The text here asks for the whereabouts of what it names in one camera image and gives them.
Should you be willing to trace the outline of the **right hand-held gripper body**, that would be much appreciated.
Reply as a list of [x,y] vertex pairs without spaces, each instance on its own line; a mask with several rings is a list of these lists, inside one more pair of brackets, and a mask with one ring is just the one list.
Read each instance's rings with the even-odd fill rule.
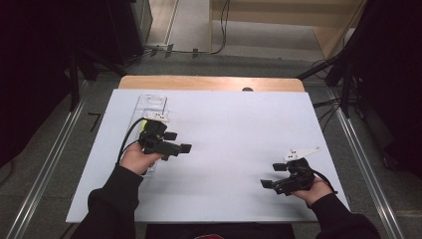
[[277,194],[291,195],[298,190],[309,190],[315,179],[315,173],[311,169],[306,157],[320,151],[320,148],[291,149],[280,163],[288,166],[288,178],[275,181],[274,190]]

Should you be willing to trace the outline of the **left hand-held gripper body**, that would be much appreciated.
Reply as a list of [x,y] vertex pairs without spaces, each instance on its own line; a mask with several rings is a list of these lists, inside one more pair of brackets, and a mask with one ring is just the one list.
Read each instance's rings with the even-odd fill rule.
[[168,118],[159,113],[152,113],[142,118],[147,120],[144,131],[139,133],[138,142],[143,147],[145,154],[163,154],[162,159],[167,160],[170,156],[177,156],[180,153],[180,145],[174,140],[164,140],[167,130]]

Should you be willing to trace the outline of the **clear plastic container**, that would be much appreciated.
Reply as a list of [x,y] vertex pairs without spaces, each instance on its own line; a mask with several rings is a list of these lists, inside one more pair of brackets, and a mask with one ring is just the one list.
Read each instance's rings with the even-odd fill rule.
[[164,96],[141,95],[138,98],[130,120],[130,125],[127,129],[126,143],[122,147],[123,150],[126,150],[130,145],[138,142],[140,121],[142,118],[152,113],[163,114],[167,117],[168,112],[165,109],[166,102],[167,97]]

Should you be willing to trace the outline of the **person's right hand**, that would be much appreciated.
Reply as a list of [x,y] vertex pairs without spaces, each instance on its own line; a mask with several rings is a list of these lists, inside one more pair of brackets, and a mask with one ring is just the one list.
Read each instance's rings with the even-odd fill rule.
[[328,184],[324,180],[316,177],[309,190],[295,191],[294,196],[302,199],[308,206],[312,206],[319,199],[331,193],[332,190]]

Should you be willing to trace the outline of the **person's left hand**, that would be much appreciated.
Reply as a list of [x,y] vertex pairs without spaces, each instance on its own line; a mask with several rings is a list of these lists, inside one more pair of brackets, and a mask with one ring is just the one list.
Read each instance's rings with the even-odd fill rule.
[[143,147],[138,142],[130,145],[124,152],[119,165],[137,175],[142,175],[163,157],[163,154],[145,154],[142,150]]

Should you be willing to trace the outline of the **white board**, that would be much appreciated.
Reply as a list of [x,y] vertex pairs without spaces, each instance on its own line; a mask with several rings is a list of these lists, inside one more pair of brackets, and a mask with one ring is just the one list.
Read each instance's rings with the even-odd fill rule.
[[139,187],[135,219],[145,223],[301,222],[315,215],[294,196],[266,189],[273,165],[310,151],[311,168],[346,197],[306,93],[155,91],[168,128],[192,148],[158,161]]

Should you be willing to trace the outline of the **wooden table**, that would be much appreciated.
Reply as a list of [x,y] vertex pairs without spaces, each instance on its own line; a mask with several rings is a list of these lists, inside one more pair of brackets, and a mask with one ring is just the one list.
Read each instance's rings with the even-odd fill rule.
[[299,79],[204,77],[204,76],[125,76],[118,85],[120,90],[182,90],[182,91],[242,91],[298,92],[305,91]]

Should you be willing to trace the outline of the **black stand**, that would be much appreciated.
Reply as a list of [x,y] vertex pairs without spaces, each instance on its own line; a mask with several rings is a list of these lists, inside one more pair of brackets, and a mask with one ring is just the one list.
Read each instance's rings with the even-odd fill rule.
[[334,57],[323,60],[320,64],[311,67],[309,70],[299,74],[297,79],[303,81],[308,77],[315,75],[322,70],[329,68],[329,72],[325,77],[325,84],[328,87],[336,86],[339,81],[342,81],[341,97],[340,97],[340,108],[343,114],[349,118],[348,106],[349,106],[349,92],[352,82],[352,67],[353,61],[350,58],[350,54],[347,50],[341,50]]
[[101,57],[99,54],[89,49],[74,49],[70,52],[69,59],[69,80],[70,80],[70,94],[71,94],[71,105],[70,111],[73,112],[78,103],[81,101],[80,95],[80,83],[78,73],[82,73],[86,80],[95,81],[99,76],[99,71],[94,66],[94,63],[99,63],[116,73],[117,75],[124,77],[127,72],[113,64],[112,62]]

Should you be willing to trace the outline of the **black cabinet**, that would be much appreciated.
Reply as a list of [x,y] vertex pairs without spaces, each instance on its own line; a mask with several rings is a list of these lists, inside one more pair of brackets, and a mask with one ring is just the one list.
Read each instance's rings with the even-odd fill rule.
[[153,22],[150,0],[107,0],[120,64],[143,54]]

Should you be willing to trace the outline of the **black curtain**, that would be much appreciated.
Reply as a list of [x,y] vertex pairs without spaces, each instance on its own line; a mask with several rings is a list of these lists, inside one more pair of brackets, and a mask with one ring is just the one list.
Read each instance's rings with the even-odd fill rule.
[[99,54],[106,8],[125,0],[0,0],[0,167],[20,154],[75,82],[72,56]]
[[393,137],[384,152],[422,178],[422,0],[367,0],[352,39],[359,93]]

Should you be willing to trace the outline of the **light wooden furniture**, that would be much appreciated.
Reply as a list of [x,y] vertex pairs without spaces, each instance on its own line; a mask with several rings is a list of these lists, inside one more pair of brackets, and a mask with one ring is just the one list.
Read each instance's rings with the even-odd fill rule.
[[228,4],[226,55],[328,59],[356,26],[366,0],[208,0],[211,46]]

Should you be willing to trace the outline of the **metal floor rail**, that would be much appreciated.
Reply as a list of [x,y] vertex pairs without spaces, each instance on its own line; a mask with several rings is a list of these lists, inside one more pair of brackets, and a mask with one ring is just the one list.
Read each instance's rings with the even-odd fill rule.
[[321,127],[344,188],[346,201],[353,212],[366,215],[375,224],[383,239],[405,239],[355,126],[342,112],[336,100],[337,91],[328,89],[327,94],[333,100],[333,105]]
[[74,130],[77,120],[80,117],[82,109],[86,103],[88,92],[90,91],[90,83],[83,80],[80,87],[80,101],[75,108],[68,113],[58,136],[56,137],[47,158],[44,161],[29,193],[25,197],[14,222],[5,237],[5,239],[22,239],[26,229],[43,197],[43,194],[49,184],[53,172],[61,158],[63,150]]

